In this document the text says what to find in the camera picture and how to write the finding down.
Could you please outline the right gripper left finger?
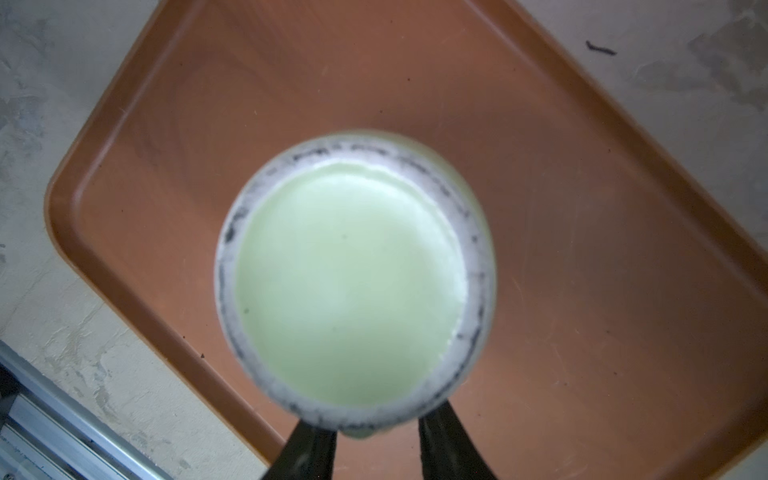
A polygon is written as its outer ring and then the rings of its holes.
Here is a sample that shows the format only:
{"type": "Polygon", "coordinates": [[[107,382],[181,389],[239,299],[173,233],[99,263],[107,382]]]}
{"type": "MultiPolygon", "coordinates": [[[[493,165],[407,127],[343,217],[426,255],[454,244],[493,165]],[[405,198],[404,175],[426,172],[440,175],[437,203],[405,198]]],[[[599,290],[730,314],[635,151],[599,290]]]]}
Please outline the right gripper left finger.
{"type": "Polygon", "coordinates": [[[301,420],[262,480],[331,480],[337,434],[301,420]]]}

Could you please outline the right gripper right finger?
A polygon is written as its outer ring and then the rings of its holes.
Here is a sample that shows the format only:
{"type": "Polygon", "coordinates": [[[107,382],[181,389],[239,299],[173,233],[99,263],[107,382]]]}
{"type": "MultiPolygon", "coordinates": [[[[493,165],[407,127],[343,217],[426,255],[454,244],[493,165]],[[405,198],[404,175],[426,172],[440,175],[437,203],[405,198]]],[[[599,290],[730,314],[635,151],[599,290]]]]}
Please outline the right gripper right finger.
{"type": "Polygon", "coordinates": [[[496,480],[448,401],[418,422],[424,480],[496,480]]]}

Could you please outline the light green mug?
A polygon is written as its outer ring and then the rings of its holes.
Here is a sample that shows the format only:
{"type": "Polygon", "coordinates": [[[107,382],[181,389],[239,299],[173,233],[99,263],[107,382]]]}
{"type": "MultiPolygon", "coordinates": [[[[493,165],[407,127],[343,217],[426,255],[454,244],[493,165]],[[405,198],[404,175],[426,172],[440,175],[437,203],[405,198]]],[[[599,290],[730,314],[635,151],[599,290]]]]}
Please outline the light green mug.
{"type": "Polygon", "coordinates": [[[248,377],[304,422],[366,438],[465,381],[493,323],[482,207],[434,149],[347,130],[268,160],[215,255],[222,331],[248,377]]]}

